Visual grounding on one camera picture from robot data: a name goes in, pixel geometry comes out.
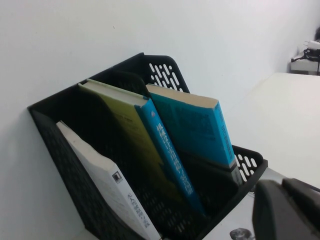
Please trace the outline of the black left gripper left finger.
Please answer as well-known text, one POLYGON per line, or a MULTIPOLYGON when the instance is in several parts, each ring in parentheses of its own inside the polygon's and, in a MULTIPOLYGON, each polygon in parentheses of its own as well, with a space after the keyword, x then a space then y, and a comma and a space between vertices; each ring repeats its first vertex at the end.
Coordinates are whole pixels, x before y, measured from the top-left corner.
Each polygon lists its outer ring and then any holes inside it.
POLYGON ((260 180, 254 194, 252 224, 257 240, 320 238, 320 215, 305 215, 282 182, 260 180))

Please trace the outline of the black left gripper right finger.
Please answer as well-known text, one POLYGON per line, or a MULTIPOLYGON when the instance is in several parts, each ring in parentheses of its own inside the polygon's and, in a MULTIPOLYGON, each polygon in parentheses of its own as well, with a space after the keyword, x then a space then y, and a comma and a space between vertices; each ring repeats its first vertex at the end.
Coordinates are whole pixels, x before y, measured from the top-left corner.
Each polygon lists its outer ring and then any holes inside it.
POLYGON ((320 215, 320 191, 296 178, 284 178, 282 187, 307 216, 320 215))

